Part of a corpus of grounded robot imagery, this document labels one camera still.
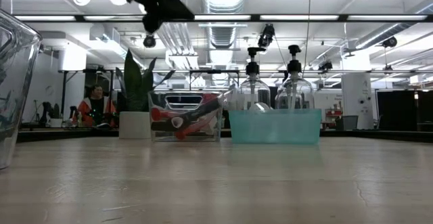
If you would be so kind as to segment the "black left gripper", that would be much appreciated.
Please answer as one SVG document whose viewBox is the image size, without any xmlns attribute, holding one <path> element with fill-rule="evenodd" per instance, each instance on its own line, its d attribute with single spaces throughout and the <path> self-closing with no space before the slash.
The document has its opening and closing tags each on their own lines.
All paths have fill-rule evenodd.
<svg viewBox="0 0 433 224">
<path fill-rule="evenodd" d="M 148 33 L 154 33 L 159 29 L 162 25 L 161 16 L 165 20 L 193 20 L 195 18 L 194 13 L 181 0 L 135 1 L 142 4 L 146 11 L 146 15 L 143 17 L 143 25 Z"/>
</svg>

